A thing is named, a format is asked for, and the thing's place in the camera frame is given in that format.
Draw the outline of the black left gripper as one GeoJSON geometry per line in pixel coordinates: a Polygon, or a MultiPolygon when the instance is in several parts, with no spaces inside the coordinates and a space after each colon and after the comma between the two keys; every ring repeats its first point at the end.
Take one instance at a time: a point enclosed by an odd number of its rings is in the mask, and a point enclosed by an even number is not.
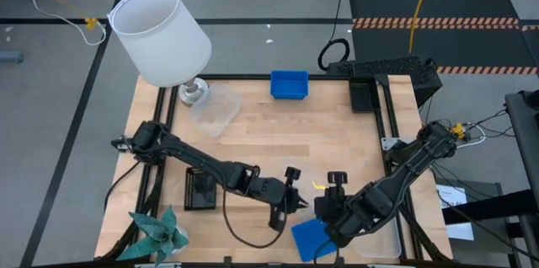
{"type": "Polygon", "coordinates": [[[293,182],[292,177],[285,182],[273,177],[258,177],[252,182],[252,197],[270,205],[269,226],[275,231],[284,229],[284,215],[305,213],[308,209],[309,203],[297,194],[293,182]]]}

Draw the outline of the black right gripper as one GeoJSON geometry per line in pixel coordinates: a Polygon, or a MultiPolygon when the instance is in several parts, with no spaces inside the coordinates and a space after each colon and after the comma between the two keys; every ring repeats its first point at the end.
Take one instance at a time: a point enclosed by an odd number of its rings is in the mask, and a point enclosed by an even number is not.
{"type": "Polygon", "coordinates": [[[343,187],[328,187],[324,196],[317,196],[313,199],[315,218],[326,227],[326,234],[340,248],[350,243],[357,226],[355,222],[346,225],[354,216],[347,207],[349,198],[343,187]]]}

